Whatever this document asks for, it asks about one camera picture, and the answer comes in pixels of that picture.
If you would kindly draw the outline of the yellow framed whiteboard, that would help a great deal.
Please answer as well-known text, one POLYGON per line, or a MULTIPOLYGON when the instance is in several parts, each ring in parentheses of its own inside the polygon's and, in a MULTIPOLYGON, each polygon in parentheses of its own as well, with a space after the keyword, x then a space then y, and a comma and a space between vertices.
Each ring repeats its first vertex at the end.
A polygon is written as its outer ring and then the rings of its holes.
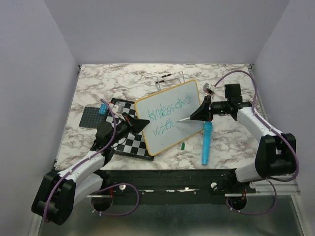
POLYGON ((143 97, 137 100, 134 106, 139 119, 150 121, 142 130, 142 135, 151 156, 165 151, 203 129, 201 121, 181 121, 190 117, 200 106, 195 80, 143 97))

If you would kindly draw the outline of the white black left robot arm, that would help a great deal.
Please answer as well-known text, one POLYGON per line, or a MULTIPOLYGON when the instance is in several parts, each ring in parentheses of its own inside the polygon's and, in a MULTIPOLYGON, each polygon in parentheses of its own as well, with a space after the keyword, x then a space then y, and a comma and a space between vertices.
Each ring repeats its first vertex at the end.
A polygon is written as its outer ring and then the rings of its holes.
POLYGON ((104 121, 96 128, 95 140, 79 162, 66 170, 50 171, 44 177, 35 196, 31 211, 45 222, 62 225, 71 215, 73 207, 89 194, 104 194, 108 180, 96 174, 114 154, 113 144, 129 134, 137 135, 149 120, 133 118, 123 113, 120 123, 104 121))

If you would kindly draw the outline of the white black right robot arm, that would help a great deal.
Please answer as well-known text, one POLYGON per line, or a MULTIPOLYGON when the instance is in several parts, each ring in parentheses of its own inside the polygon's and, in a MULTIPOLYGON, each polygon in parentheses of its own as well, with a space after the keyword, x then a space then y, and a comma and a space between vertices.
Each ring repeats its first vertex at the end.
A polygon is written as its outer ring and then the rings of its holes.
POLYGON ((209 84, 203 87, 207 94, 200 107, 190 116, 190 120, 205 123, 204 134, 210 132, 208 126, 215 115, 230 115, 242 124, 258 141, 254 162, 235 169, 226 181, 227 189, 233 193, 244 187, 244 182, 293 174, 298 170, 296 160, 296 139, 290 133, 275 129, 253 107, 243 101, 240 84, 224 87, 225 101, 213 102, 214 89, 209 84))

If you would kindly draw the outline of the black whiteboard stand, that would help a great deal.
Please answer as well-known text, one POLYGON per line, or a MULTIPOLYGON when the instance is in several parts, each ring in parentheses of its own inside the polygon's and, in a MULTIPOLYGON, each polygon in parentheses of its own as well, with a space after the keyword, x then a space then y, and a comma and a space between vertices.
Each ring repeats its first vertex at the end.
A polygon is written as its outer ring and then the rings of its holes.
POLYGON ((171 87, 173 85, 182 84, 185 82, 183 71, 168 73, 157 78, 155 86, 158 92, 162 91, 164 87, 171 87))

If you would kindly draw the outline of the blue toy microphone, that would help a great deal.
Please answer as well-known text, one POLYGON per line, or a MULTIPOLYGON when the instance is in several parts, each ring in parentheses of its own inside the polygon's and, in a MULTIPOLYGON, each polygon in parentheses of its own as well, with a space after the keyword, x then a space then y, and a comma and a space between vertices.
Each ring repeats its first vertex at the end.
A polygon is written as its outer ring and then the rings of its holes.
POLYGON ((201 159, 201 164, 205 166, 208 164, 209 161, 212 130, 213 130, 212 122, 211 121, 205 122, 203 128, 203 148, 201 159))

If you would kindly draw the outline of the black white chessboard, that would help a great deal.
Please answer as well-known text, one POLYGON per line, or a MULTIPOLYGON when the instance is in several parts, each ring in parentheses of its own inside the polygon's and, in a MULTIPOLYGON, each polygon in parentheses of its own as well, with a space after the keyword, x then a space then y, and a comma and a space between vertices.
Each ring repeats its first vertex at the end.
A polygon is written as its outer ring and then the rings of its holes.
MULTIPOLYGON (((133 101, 112 98, 110 103, 113 105, 123 105, 123 112, 129 114, 133 118, 137 117, 133 101)), ((150 156, 147 151, 146 144, 141 132, 136 136, 129 133, 127 137, 114 144, 113 148, 115 153, 118 155, 130 156, 147 161, 154 160, 154 156, 150 156)))

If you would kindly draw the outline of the blue lego brick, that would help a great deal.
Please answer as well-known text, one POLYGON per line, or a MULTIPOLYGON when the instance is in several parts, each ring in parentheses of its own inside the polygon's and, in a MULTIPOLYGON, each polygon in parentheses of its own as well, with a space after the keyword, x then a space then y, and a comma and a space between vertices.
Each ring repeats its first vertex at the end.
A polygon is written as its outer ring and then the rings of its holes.
POLYGON ((107 105, 106 104, 101 104, 98 114, 104 116, 107 112, 107 105))

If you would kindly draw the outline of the dark grey lego baseplate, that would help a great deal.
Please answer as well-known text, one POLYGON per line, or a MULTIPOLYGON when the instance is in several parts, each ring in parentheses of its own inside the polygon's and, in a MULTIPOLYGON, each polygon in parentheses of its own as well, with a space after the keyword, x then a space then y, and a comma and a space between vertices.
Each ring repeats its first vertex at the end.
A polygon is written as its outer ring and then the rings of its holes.
POLYGON ((85 107, 79 122, 79 127, 97 128, 100 123, 106 120, 108 115, 107 109, 103 113, 99 113, 99 110, 100 108, 97 107, 85 107))

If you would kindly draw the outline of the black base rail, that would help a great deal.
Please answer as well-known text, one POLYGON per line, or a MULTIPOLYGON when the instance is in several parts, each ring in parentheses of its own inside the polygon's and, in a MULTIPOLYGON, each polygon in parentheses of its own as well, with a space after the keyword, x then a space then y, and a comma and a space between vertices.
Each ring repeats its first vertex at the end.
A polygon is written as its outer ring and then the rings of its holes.
POLYGON ((255 193, 249 182, 238 182, 230 169, 99 170, 96 174, 104 180, 102 188, 113 189, 93 193, 96 204, 222 205, 228 195, 238 197, 255 193))

